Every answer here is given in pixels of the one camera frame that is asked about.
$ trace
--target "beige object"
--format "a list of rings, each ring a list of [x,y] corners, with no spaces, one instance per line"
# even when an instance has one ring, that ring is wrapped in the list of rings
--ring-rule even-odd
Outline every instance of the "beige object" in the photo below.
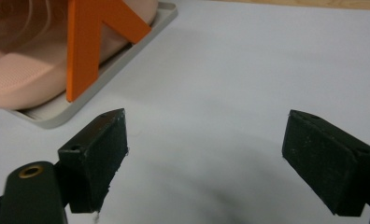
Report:
[[[45,0],[0,1],[0,57],[34,38],[46,22]]]
[[[153,21],[157,0],[124,2],[145,22]],[[66,0],[49,0],[49,29],[0,59],[0,108],[33,107],[65,91],[66,4]],[[123,37],[103,26],[100,62],[126,44]]]

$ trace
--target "orange plastic part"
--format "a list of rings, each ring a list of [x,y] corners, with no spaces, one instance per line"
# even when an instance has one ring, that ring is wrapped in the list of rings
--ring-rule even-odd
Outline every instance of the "orange plastic part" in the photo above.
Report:
[[[102,22],[133,44],[151,30],[122,0],[69,0],[66,84],[69,102],[98,79]]]

